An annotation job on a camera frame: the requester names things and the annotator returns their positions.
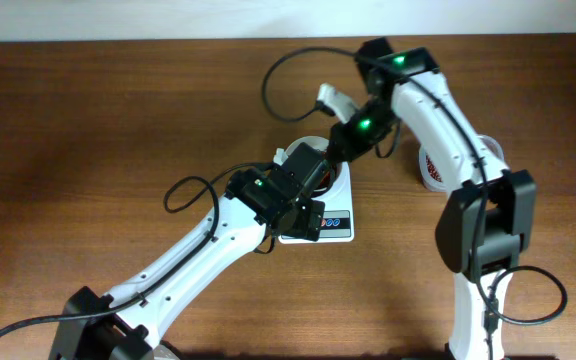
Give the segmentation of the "orange measuring scoop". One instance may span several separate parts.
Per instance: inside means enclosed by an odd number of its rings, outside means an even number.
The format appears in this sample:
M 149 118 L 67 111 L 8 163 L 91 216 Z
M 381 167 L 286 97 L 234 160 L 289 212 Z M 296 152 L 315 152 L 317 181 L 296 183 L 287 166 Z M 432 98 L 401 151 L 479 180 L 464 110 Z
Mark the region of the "orange measuring scoop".
M 326 175 L 322 178 L 321 182 L 319 183 L 317 189 L 325 189 L 328 188 L 330 186 L 330 182 L 331 182 L 331 172 L 328 171 L 326 173 Z

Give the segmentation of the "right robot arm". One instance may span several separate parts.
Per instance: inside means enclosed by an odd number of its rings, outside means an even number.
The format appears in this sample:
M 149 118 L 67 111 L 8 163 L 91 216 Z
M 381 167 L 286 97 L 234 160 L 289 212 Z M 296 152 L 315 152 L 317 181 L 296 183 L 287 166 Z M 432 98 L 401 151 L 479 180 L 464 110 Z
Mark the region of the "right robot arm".
M 351 53 L 369 94 L 358 106 L 329 84 L 316 107 L 339 118 L 328 153 L 351 162 L 405 124 L 442 180 L 447 204 L 435 241 L 454 274 L 455 316 L 450 359 L 502 359 L 505 297 L 532 232 L 537 186 L 492 152 L 454 100 L 446 77 L 425 48 L 396 53 L 384 38 Z

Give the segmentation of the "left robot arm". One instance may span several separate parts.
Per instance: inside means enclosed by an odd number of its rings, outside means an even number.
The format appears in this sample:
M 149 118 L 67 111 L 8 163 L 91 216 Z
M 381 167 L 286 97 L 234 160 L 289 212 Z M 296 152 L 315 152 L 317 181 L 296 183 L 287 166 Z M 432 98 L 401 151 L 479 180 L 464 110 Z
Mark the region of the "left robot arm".
M 300 144 L 280 164 L 232 172 L 200 223 L 139 274 L 102 296 L 81 288 L 66 303 L 53 359 L 151 359 L 181 312 L 222 271 L 266 237 L 317 240 L 325 205 L 313 193 L 332 170 Z

